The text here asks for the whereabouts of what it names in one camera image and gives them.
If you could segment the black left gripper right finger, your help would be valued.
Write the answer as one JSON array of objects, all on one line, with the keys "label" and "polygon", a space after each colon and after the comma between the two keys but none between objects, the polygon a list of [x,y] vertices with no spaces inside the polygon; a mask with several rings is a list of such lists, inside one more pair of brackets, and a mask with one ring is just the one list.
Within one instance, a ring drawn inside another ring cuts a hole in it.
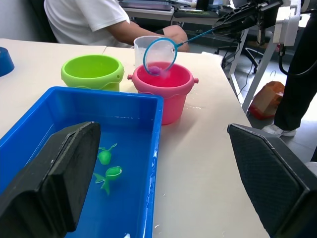
[{"label": "black left gripper right finger", "polygon": [[246,193],[271,238],[317,236],[317,177],[277,136],[229,124]]}]

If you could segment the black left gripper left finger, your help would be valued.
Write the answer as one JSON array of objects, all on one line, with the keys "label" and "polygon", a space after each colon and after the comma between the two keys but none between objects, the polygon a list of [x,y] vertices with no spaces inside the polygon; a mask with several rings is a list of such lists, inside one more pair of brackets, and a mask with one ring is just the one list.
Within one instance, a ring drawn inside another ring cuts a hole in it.
[{"label": "black left gripper left finger", "polygon": [[93,175],[101,126],[54,133],[0,197],[3,238],[62,238],[76,230]]}]

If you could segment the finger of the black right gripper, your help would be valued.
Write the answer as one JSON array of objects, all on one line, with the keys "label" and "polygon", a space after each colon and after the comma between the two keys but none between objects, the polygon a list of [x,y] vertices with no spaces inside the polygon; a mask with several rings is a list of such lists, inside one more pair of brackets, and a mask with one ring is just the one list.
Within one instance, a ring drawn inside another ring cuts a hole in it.
[{"label": "finger of the black right gripper", "polygon": [[213,25],[214,35],[230,35],[257,24],[257,13],[228,13]]},{"label": "finger of the black right gripper", "polygon": [[250,0],[246,4],[220,17],[214,30],[245,30],[258,26],[261,30],[275,25],[281,0]]}]

